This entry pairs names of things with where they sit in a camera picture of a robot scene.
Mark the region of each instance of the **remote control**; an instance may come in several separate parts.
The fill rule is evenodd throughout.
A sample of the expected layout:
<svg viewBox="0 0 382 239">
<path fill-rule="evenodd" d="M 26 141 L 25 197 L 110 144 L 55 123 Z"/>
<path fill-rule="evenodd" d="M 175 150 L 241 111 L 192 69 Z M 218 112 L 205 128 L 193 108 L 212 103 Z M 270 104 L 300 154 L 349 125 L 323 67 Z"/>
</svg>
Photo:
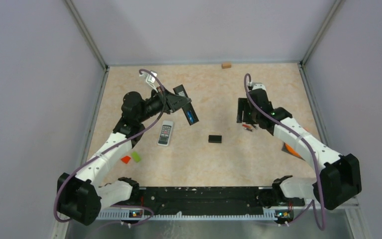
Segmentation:
<svg viewBox="0 0 382 239">
<path fill-rule="evenodd" d="M 174 123 L 172 121 L 164 120 L 162 124 L 162 130 L 160 131 L 159 140 L 157 141 L 158 145 L 168 146 L 169 140 L 172 135 L 172 128 Z"/>
</svg>

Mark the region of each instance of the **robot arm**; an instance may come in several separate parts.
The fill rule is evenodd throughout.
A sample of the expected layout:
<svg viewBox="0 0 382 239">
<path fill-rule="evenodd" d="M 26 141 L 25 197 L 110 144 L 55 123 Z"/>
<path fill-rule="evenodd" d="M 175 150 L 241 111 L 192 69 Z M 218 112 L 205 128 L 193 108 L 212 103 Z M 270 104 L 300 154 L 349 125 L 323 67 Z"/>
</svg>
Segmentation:
<svg viewBox="0 0 382 239">
<path fill-rule="evenodd" d="M 198 121 L 191 99 L 187 97 L 183 86 L 174 88 L 175 91 L 181 89 L 178 94 L 166 89 L 162 92 L 153 85 L 153 77 L 145 77 L 146 82 L 153 88 L 151 97 L 143 100 L 138 92 L 129 92 L 124 96 L 122 117 L 103 146 L 92 156 L 94 160 L 79 170 L 66 184 L 58 200 L 58 212 L 87 226 L 96 219 L 101 209 L 130 198 L 135 185 L 126 178 L 120 178 L 103 187 L 100 187 L 100 184 L 115 163 L 141 139 L 141 136 L 138 136 L 121 144 L 145 130 L 142 124 L 145 120 L 161 111 L 170 114 L 183 109 L 190 125 Z M 58 190 L 68 176 L 68 173 L 64 173 L 59 177 Z"/>
<path fill-rule="evenodd" d="M 295 130 L 297 137 L 283 126 L 262 115 L 247 98 L 238 99 L 237 122 L 258 124 L 271 135 L 279 138 L 303 158 L 311 168 L 314 168 L 313 158 L 308 147 L 302 142 L 304 138 L 313 148 L 320 170 L 320 180 L 323 186 L 324 206 L 333 210 L 342 203 L 354 197 L 361 191 L 361 176 L 358 159 L 352 154 L 346 156 L 327 147 L 302 126 L 283 108 L 272 107 L 268 100 L 266 88 L 260 83 L 249 84 L 250 96 L 262 110 L 282 124 Z M 319 200 L 316 178 L 298 178 L 285 176 L 273 182 L 273 189 L 278 201 L 286 198 L 305 198 Z"/>
</svg>

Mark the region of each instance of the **white wall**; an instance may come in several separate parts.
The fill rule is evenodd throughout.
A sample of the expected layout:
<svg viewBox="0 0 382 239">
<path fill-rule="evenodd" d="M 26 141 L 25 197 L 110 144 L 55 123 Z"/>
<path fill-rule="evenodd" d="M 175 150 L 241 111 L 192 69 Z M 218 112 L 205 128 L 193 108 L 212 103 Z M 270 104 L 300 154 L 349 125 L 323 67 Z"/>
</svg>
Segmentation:
<svg viewBox="0 0 382 239">
<path fill-rule="evenodd" d="M 382 238 L 382 1 L 346 1 L 308 66 L 331 144 L 361 164 L 361 209 Z"/>
<path fill-rule="evenodd" d="M 73 0 L 109 65 L 299 61 L 334 0 Z"/>
<path fill-rule="evenodd" d="M 0 0 L 0 239 L 44 239 L 102 69 L 61 0 Z"/>
</svg>

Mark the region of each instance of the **small black box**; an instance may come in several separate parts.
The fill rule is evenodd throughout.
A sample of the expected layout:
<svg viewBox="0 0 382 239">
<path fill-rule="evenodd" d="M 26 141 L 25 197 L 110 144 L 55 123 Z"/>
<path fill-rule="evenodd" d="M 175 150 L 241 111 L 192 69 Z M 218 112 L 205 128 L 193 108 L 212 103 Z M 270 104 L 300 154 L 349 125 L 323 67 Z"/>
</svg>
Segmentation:
<svg viewBox="0 0 382 239">
<path fill-rule="evenodd" d="M 222 136 L 221 135 L 209 135 L 208 136 L 208 142 L 209 143 L 222 143 Z"/>
</svg>

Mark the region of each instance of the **red block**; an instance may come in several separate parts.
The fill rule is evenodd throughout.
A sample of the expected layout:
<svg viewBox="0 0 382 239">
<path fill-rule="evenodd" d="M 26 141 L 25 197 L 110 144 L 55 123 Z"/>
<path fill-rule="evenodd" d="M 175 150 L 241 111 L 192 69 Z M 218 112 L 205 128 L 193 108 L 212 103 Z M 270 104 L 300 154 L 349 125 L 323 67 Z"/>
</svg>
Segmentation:
<svg viewBox="0 0 382 239">
<path fill-rule="evenodd" d="M 125 164 L 127 164 L 129 162 L 129 160 L 131 159 L 130 156 L 125 156 L 121 159 L 122 162 L 124 162 Z"/>
</svg>

